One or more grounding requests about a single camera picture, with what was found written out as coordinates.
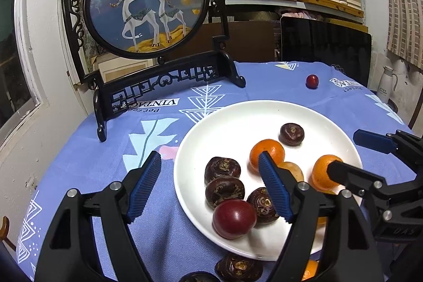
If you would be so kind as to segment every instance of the round frame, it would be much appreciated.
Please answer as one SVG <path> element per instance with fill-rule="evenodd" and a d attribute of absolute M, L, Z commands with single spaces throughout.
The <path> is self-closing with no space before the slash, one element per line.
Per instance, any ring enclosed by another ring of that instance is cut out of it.
<path fill-rule="evenodd" d="M 182 38 L 182 40 L 178 41 L 177 43 L 175 43 L 172 46 L 157 50 L 155 52 L 140 53 L 140 52 L 129 52 L 127 50 L 117 48 L 117 47 L 111 45 L 109 42 L 107 42 L 97 32 L 97 30 L 94 27 L 94 24 L 91 20 L 91 16 L 90 16 L 90 1 L 91 0 L 84 0 L 84 5 L 83 5 L 83 9 L 84 9 L 83 16 L 84 16 L 84 20 L 85 20 L 85 25 L 86 25 L 90 35 L 94 38 L 94 40 L 98 44 L 100 44 L 102 47 L 104 47 L 109 52 L 111 52 L 115 55 L 118 55 L 119 57 L 123 57 L 123 58 L 127 58 L 127 59 L 137 59 L 137 60 L 139 60 L 139 59 L 154 59 L 154 58 L 162 57 L 166 53 L 172 51 L 173 49 L 176 49 L 177 47 L 179 47 L 179 46 L 185 44 L 186 42 L 188 42 L 189 40 L 191 40 L 191 38 L 195 35 L 195 33 L 200 28 L 200 26 L 203 24 L 204 19 L 206 18 L 206 15 L 207 15 L 209 2 L 210 2 L 210 0 L 203 0 L 203 4 L 201 6 L 201 11 L 200 11 L 200 14 L 198 16 L 196 23 L 191 28 L 191 30 L 187 33 L 187 35 L 184 38 Z"/>

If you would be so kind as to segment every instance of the white thermos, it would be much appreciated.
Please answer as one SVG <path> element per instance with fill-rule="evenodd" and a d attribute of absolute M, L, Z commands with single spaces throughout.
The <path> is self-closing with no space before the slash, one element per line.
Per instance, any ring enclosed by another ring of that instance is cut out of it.
<path fill-rule="evenodd" d="M 394 70 L 391 67 L 384 66 L 383 68 L 384 68 L 384 71 L 382 74 L 382 78 L 380 78 L 376 96 L 379 97 L 379 99 L 383 103 L 388 104 L 388 100 L 392 92 L 392 81 L 393 81 L 392 76 L 396 77 L 396 82 L 393 88 L 394 91 L 398 84 L 398 76 L 395 73 L 393 73 Z"/>

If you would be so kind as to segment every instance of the deer painting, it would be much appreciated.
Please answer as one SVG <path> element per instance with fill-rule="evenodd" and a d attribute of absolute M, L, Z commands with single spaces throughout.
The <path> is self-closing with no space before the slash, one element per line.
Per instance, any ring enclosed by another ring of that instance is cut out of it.
<path fill-rule="evenodd" d="M 153 11 L 150 8 L 142 9 L 137 14 L 131 14 L 129 6 L 134 0 L 118 0 L 116 4 L 110 3 L 112 7 L 117 7 L 121 2 L 123 2 L 123 8 L 122 8 L 122 18 L 123 18 L 123 31 L 122 36 L 125 39 L 132 39 L 134 41 L 134 47 L 137 52 L 138 46 L 137 46 L 137 40 L 142 35 L 135 35 L 135 28 L 140 26 L 141 24 L 148 22 L 154 30 L 154 36 L 153 36 L 153 44 L 152 47 L 158 47 L 160 45 L 160 39 L 159 39 L 159 25 L 156 21 L 156 12 Z M 131 36 L 126 36 L 127 32 L 131 32 Z"/>
<path fill-rule="evenodd" d="M 168 27 L 168 23 L 177 19 L 183 25 L 183 36 L 187 34 L 187 25 L 183 20 L 183 12 L 180 9 L 172 9 L 170 11 L 165 11 L 164 4 L 165 2 L 168 3 L 170 8 L 173 8 L 172 5 L 169 4 L 168 0 L 159 0 L 159 19 L 164 25 L 164 31 L 166 32 L 166 42 L 169 43 L 172 40 L 171 32 Z"/>

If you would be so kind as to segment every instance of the tangerine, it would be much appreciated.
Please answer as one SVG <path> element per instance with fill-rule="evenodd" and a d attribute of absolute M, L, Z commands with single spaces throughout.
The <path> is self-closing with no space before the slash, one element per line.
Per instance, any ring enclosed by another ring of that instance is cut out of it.
<path fill-rule="evenodd" d="M 301 281 L 305 281 L 306 279 L 309 279 L 316 275 L 317 272 L 317 266 L 319 265 L 318 262 L 315 260 L 309 259 L 307 262 L 307 266 L 305 267 L 304 275 L 302 276 Z"/>
<path fill-rule="evenodd" d="M 283 163 L 278 164 L 278 167 L 289 170 L 297 182 L 304 182 L 304 174 L 297 164 L 291 163 L 290 161 L 284 161 Z"/>
<path fill-rule="evenodd" d="M 254 145 L 250 152 L 250 164 L 254 172 L 259 172 L 259 155 L 267 151 L 276 165 L 285 159 L 285 150 L 280 142 L 273 139 L 264 139 Z"/>
<path fill-rule="evenodd" d="M 322 155 L 316 163 L 314 163 L 313 170 L 311 172 L 311 180 L 316 188 L 327 191 L 339 185 L 338 183 L 332 181 L 327 175 L 327 166 L 335 160 L 342 162 L 342 159 L 335 155 L 325 154 Z"/>
<path fill-rule="evenodd" d="M 326 224 L 326 217 L 325 216 L 321 216 L 320 218 L 317 218 L 317 225 L 321 226 L 321 225 L 325 225 Z"/>

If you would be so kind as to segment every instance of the tablecloth pattern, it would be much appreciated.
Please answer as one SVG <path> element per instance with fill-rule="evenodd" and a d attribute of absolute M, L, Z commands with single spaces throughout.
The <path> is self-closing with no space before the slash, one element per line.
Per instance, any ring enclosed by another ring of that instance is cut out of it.
<path fill-rule="evenodd" d="M 130 227 L 139 253 L 156 282 L 179 281 L 192 271 L 210 271 L 226 253 L 204 237 L 189 221 L 177 200 L 173 163 L 183 137 L 206 115 L 247 100 L 283 100 L 306 106 L 331 119 L 352 138 L 357 129 L 380 134 L 409 128 L 367 88 L 334 67 L 322 63 L 236 63 L 246 88 L 226 79 L 212 83 L 184 81 L 159 88 L 143 97 L 140 107 L 107 122 L 107 141 L 96 135 L 94 114 L 71 136 L 46 171 L 24 217 L 16 258 L 33 280 L 38 254 L 50 222 L 66 191 L 100 191 L 121 181 L 152 150 L 162 157 L 162 172 L 144 213 Z M 310 90 L 306 77 L 316 74 L 319 87 Z M 384 176 L 389 184 L 412 180 L 415 175 L 392 155 L 357 147 L 366 170 Z M 106 249 L 101 221 L 94 218 L 97 250 L 103 272 L 116 279 Z M 274 263 L 265 262 L 260 281 Z"/>

